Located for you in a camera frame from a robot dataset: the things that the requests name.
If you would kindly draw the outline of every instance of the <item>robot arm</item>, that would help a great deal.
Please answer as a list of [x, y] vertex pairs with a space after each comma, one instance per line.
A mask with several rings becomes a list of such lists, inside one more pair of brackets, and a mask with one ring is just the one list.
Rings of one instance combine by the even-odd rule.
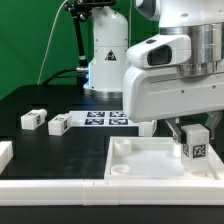
[[136, 0], [136, 9], [147, 19], [159, 21], [160, 0]]
[[128, 50], [125, 114], [142, 122], [224, 109], [223, 0], [160, 0], [160, 14], [160, 34]]

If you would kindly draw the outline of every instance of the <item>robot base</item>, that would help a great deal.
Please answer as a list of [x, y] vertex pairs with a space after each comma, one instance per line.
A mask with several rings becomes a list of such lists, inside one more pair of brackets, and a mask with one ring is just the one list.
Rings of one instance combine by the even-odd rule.
[[99, 97], [103, 99], [116, 99], [116, 98], [122, 98], [123, 96], [122, 92], [98, 91], [92, 89], [88, 85], [84, 85], [84, 93], [89, 96]]

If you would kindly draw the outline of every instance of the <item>black panel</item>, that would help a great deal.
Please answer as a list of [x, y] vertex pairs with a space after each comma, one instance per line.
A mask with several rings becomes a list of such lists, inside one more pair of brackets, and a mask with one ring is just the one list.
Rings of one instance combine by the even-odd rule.
[[166, 65], [171, 62], [172, 49], [168, 45], [158, 47], [148, 53], [148, 64], [150, 66]]
[[153, 44], [153, 43], [155, 43], [155, 42], [156, 42], [156, 40], [152, 40], [152, 39], [146, 41], [147, 44]]

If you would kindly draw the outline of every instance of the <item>green background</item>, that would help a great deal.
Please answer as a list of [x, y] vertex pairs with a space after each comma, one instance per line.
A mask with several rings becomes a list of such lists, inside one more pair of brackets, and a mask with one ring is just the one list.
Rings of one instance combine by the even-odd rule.
[[[37, 84], [41, 64], [56, 12], [63, 0], [1, 0], [0, 7], [0, 99], [19, 86]], [[117, 0], [113, 7], [128, 20], [131, 0]], [[131, 13], [131, 45], [158, 32], [135, 8]], [[85, 51], [93, 57], [91, 19], [81, 24]], [[71, 15], [61, 11], [41, 82], [65, 68], [78, 65], [77, 42]], [[74, 84], [73, 79], [52, 84]]]

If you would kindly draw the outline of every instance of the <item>cable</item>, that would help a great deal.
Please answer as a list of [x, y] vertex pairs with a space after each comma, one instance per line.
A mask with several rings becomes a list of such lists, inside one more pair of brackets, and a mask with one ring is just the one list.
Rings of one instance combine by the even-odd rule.
[[131, 35], [132, 35], [132, 8], [133, 8], [133, 0], [130, 0], [129, 7], [129, 37], [128, 37], [128, 47], [131, 47]]
[[61, 12], [61, 9], [63, 8], [63, 6], [64, 6], [64, 4], [66, 2], [67, 2], [67, 0], [65, 0], [61, 4], [61, 6], [59, 7], [59, 9], [57, 11], [57, 14], [55, 16], [54, 23], [53, 23], [53, 26], [52, 26], [52, 29], [51, 29], [51, 33], [50, 33], [50, 36], [49, 36], [48, 44], [47, 44], [47, 49], [46, 49], [46, 52], [45, 52], [45, 56], [44, 56], [42, 65], [41, 65], [41, 69], [40, 69], [40, 74], [39, 74], [37, 85], [40, 85], [40, 80], [41, 80], [41, 77], [43, 75], [44, 66], [45, 66], [45, 63], [46, 63], [46, 60], [47, 60], [47, 57], [48, 57], [48, 53], [49, 53], [50, 45], [51, 45], [51, 42], [52, 42], [53, 34], [54, 34], [54, 31], [55, 31], [55, 27], [56, 27], [56, 24], [57, 24], [57, 20], [58, 20], [59, 14]]
[[74, 72], [74, 71], [76, 71], [75, 68], [70, 68], [70, 69], [64, 69], [64, 70], [62, 70], [62, 71], [60, 71], [60, 72], [57, 72], [57, 73], [55, 73], [54, 75], [52, 75], [49, 79], [45, 80], [45, 81], [42, 83], [42, 85], [47, 86], [48, 83], [51, 82], [53, 79], [59, 79], [59, 78], [64, 78], [64, 77], [66, 77], [66, 76], [60, 76], [60, 75], [65, 74], [65, 73], [68, 73], [68, 72]]

